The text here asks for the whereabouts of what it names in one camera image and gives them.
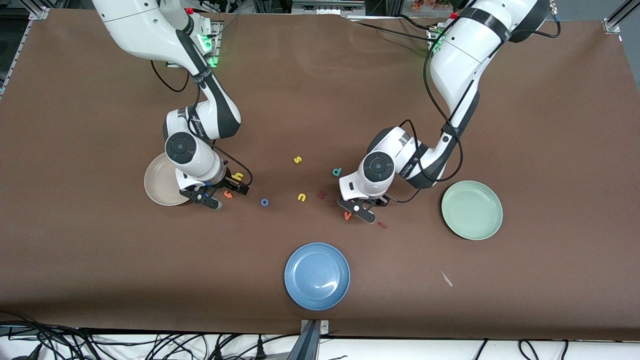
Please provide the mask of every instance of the brown table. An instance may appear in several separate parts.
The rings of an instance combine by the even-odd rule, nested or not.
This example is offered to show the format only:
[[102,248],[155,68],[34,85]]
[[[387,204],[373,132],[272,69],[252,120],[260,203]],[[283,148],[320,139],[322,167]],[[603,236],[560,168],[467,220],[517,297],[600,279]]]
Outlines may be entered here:
[[[495,236],[447,228],[448,184],[377,209],[388,229],[345,221],[333,168],[353,171],[404,119],[436,141],[425,46],[337,16],[240,16],[216,73],[243,125],[219,145],[255,183],[221,211],[166,208],[142,179],[166,112],[195,87],[165,89],[95,12],[52,10],[0,102],[0,306],[84,327],[286,333],[323,318],[339,335],[640,338],[640,97],[618,37],[597,22],[508,44],[481,80],[456,180],[498,194]],[[396,179],[390,193],[412,189]],[[298,307],[282,278],[313,241],[351,267],[348,294],[321,313]]]

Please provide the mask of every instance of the blue plate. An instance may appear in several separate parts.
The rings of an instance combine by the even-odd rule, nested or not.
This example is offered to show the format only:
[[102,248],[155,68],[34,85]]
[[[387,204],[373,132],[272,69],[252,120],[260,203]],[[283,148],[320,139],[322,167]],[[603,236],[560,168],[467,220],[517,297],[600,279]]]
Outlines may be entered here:
[[289,296],[309,310],[327,310],[342,300],[349,288],[349,264],[329,244],[309,243],[289,258],[284,284]]

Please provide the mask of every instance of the robotic arm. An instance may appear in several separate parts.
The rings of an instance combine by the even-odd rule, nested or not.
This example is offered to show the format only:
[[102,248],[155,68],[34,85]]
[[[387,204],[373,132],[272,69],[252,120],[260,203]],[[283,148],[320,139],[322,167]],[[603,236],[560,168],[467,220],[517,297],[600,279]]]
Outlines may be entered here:
[[[165,152],[177,167],[180,192],[189,197],[194,195],[189,191],[195,188],[213,186],[215,191],[217,184],[229,179],[229,174],[207,142],[234,136],[241,119],[202,56],[206,44],[198,46],[203,39],[198,31],[206,23],[188,16],[179,1],[162,0],[161,7],[156,0],[93,0],[93,4],[120,48],[139,58],[170,61],[184,67],[206,96],[206,101],[169,112],[163,135]],[[243,194],[248,191],[247,186],[233,181],[222,186]],[[214,209],[221,205],[216,200],[204,204]]]
[[[456,9],[468,1],[455,1]],[[547,0],[476,0],[450,20],[430,64],[435,86],[449,108],[449,121],[430,148],[400,127],[380,131],[367,149],[358,171],[340,178],[338,203],[366,222],[375,222],[367,204],[384,206],[394,173],[416,189],[431,188],[442,177],[449,156],[476,110],[478,81],[499,47],[525,40],[549,13]]]

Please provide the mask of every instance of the gray floor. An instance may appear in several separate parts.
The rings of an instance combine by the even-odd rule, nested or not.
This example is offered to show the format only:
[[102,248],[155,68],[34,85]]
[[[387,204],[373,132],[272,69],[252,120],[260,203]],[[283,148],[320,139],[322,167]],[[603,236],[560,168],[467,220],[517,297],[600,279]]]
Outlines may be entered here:
[[[623,0],[556,1],[563,20],[602,20],[623,2]],[[74,0],[70,3],[74,4],[74,8],[81,7],[80,5],[75,6],[76,3],[81,3],[80,0]],[[6,76],[26,24],[26,19],[0,17],[0,80]],[[635,11],[620,28],[627,59],[638,89],[640,89],[640,10]]]

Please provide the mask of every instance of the white scrap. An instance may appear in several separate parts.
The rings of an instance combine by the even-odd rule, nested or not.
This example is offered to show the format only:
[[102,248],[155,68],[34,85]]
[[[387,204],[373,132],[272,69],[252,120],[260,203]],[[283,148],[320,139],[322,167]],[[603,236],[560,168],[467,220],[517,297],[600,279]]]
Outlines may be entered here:
[[444,276],[444,281],[447,282],[447,284],[449,284],[449,287],[453,287],[453,282],[451,282],[451,280],[449,280],[449,278],[443,273],[440,272],[442,274],[442,276]]

